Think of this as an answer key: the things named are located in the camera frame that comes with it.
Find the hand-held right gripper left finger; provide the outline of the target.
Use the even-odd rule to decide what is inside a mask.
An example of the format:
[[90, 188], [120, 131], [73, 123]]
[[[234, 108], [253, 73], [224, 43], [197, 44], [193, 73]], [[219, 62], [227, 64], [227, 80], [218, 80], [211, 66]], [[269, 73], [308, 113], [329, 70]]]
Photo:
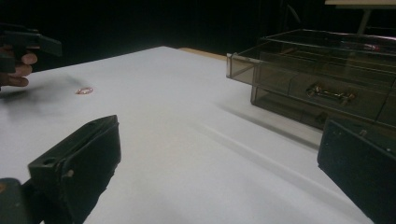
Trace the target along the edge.
[[82, 224], [120, 163], [115, 115], [84, 124], [29, 163], [30, 183], [45, 224]]

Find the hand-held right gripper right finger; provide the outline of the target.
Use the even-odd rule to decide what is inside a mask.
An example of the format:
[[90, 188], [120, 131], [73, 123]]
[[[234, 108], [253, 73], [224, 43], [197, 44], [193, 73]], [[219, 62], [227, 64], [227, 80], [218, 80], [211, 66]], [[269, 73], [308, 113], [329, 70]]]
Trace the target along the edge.
[[374, 224], [396, 224], [396, 134], [330, 119], [318, 167]]

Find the smoky clear drawer organizer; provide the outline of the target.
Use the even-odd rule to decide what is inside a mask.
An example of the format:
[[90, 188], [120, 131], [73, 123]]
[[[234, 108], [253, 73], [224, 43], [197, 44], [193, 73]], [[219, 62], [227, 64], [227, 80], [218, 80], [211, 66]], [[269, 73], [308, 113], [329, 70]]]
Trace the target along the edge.
[[[296, 30], [265, 37], [256, 55], [294, 77], [287, 94], [253, 87], [254, 105], [320, 129], [329, 117], [396, 128], [396, 37]], [[308, 97], [313, 85], [355, 98]]]

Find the white metal stand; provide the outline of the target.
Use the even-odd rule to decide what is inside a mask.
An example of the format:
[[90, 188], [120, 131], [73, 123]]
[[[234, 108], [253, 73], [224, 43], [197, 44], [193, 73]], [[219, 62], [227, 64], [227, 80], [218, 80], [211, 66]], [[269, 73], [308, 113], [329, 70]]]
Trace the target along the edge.
[[395, 10], [396, 0], [324, 0], [326, 6], [335, 6], [337, 9], [356, 9], [362, 12], [357, 33], [362, 35], [366, 30], [396, 31], [396, 25], [389, 23], [373, 26], [369, 24], [375, 10]]

